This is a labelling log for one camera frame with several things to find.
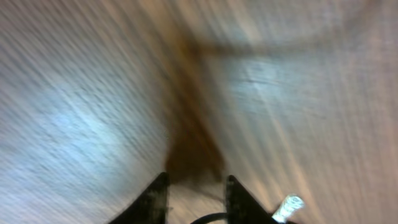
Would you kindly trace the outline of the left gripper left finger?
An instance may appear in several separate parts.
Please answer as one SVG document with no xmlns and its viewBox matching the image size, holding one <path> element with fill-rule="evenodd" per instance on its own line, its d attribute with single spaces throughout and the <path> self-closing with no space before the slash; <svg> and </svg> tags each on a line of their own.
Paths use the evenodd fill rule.
<svg viewBox="0 0 398 224">
<path fill-rule="evenodd" d="M 110 224 L 165 224 L 169 185 L 168 173 L 160 173 Z"/>
</svg>

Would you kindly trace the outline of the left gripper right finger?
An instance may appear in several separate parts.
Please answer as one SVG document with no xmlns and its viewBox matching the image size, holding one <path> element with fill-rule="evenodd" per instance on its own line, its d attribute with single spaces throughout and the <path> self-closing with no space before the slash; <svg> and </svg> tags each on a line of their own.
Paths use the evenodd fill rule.
<svg viewBox="0 0 398 224">
<path fill-rule="evenodd" d="M 225 201 L 229 224 L 277 224 L 233 175 L 229 175 L 226 181 Z"/>
</svg>

